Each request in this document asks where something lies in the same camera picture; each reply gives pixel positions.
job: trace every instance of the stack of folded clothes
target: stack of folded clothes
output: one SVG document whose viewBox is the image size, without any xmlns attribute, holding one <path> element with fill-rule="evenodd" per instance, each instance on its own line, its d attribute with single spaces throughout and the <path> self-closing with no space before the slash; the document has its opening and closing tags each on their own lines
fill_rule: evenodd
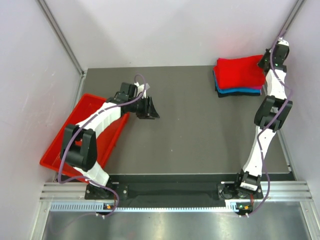
<svg viewBox="0 0 320 240">
<path fill-rule="evenodd" d="M 219 58 L 213 67 L 218 97 L 260 96 L 266 80 L 263 70 L 257 66 L 262 57 L 255 55 L 238 59 Z"/>
</svg>

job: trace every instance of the blue cloth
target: blue cloth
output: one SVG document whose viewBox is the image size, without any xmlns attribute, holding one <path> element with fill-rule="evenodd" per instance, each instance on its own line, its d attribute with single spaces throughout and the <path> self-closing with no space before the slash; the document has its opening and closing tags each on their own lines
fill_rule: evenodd
<svg viewBox="0 0 320 240">
<path fill-rule="evenodd" d="M 217 83 L 217 78 L 215 71 L 213 71 L 213 78 L 216 90 L 221 94 L 230 94 L 230 93 L 251 93 L 251 94 L 260 94 L 261 90 L 258 89 L 252 89 L 249 87 L 236 87 L 236 88 L 228 88 L 228 89 L 220 89 Z"/>
</svg>

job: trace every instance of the red cloth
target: red cloth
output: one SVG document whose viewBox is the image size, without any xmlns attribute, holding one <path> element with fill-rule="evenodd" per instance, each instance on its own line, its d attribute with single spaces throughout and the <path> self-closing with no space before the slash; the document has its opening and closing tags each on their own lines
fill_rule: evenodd
<svg viewBox="0 0 320 240">
<path fill-rule="evenodd" d="M 214 68 L 220 89 L 252 88 L 265 83 L 265 75 L 257 64 L 263 55 L 237 59 L 219 58 Z"/>
</svg>

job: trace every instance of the red plastic tray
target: red plastic tray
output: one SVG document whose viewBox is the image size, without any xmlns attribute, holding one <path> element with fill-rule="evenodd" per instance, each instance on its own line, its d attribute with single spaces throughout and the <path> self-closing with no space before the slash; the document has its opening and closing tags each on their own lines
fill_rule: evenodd
<svg viewBox="0 0 320 240">
<path fill-rule="evenodd" d="M 67 126 L 67 124 L 77 124 L 85 120 L 96 110 L 98 110 L 105 101 L 106 99 L 103 97 L 84 94 L 78 104 L 75 106 L 69 118 L 65 121 L 64 125 L 60 129 L 57 136 L 54 138 L 53 142 L 51 143 L 43 157 L 41 158 L 40 165 L 58 172 L 61 163 L 60 151 L 62 147 L 65 127 Z M 102 168 L 106 165 L 113 148 L 116 146 L 116 142 L 125 124 L 127 123 L 128 118 L 129 113 L 125 114 L 123 117 L 110 124 L 110 126 L 108 126 L 106 130 L 103 131 L 97 138 L 97 161 Z M 62 174 L 69 177 L 82 175 L 80 172 L 67 165 L 66 163 L 63 166 Z"/>
</svg>

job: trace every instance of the white panel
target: white panel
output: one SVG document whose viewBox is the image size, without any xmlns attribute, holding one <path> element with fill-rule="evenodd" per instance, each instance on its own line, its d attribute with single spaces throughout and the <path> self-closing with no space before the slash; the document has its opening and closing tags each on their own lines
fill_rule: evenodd
<svg viewBox="0 0 320 240">
<path fill-rule="evenodd" d="M 283 132 L 296 173 L 306 180 L 320 212 L 320 1 L 307 0 L 285 39 L 290 54 L 286 83 L 293 88 L 293 107 Z"/>
<path fill-rule="evenodd" d="M 35 0 L 0 7 L 0 239 L 27 239 L 44 181 L 39 161 L 70 113 L 79 75 Z"/>
<path fill-rule="evenodd" d="M 46 0 L 83 68 L 263 54 L 296 0 Z"/>
</svg>

